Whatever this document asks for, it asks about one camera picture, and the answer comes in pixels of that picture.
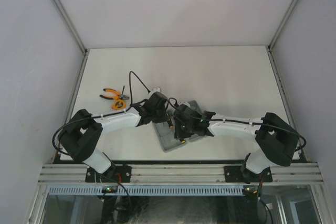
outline orange pliers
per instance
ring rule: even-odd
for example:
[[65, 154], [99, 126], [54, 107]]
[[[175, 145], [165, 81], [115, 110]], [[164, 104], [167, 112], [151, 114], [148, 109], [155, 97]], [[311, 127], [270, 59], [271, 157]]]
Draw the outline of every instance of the orange pliers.
[[112, 105], [114, 110], [122, 110], [126, 107], [126, 103], [124, 100], [128, 100], [130, 97], [128, 95], [124, 95], [125, 86], [122, 88], [122, 92], [119, 92], [114, 89], [103, 89], [103, 91], [108, 93], [113, 93], [114, 95], [105, 95], [101, 94], [100, 97], [107, 100], [115, 100], [115, 103]]

